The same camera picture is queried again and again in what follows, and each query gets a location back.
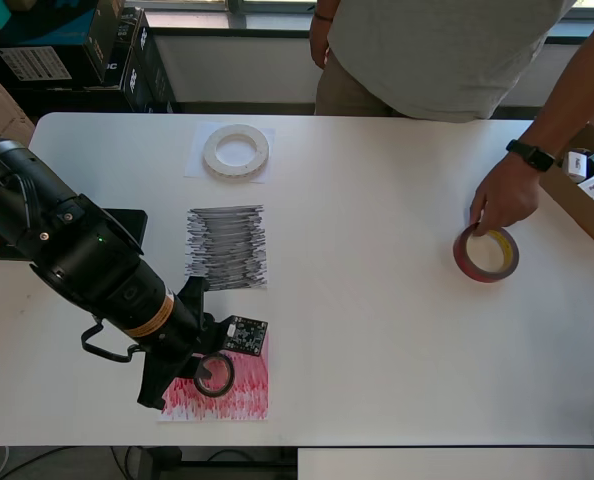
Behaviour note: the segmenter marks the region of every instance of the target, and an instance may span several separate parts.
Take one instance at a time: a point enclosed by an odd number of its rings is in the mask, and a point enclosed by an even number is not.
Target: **khaki pants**
[[[402,115],[394,111],[341,66],[333,52],[317,87],[315,115],[338,117],[391,117]]]

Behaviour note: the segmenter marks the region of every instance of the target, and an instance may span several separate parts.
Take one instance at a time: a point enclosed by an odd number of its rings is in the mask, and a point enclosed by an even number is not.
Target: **red scribbled paper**
[[[177,378],[164,394],[162,421],[265,420],[268,416],[268,339],[260,357],[222,352],[235,365],[235,383],[223,397],[208,398],[192,380]]]

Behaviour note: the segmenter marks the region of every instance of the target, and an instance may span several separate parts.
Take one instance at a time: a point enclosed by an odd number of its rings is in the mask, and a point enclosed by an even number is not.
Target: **window sill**
[[[308,38],[310,14],[240,14],[147,9],[148,23],[157,35],[261,38]],[[594,30],[594,21],[564,20],[546,39],[549,45],[581,45]]]

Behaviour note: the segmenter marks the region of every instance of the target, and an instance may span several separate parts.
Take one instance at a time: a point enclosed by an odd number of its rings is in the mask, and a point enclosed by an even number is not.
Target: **gray t-shirt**
[[[415,118],[489,118],[575,0],[341,0],[330,47]]]

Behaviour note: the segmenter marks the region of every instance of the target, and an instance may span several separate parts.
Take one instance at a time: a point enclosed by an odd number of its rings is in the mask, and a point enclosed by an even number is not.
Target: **white wall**
[[[157,38],[180,102],[312,103],[320,70],[306,39]],[[576,46],[546,45],[504,105],[541,106]]]

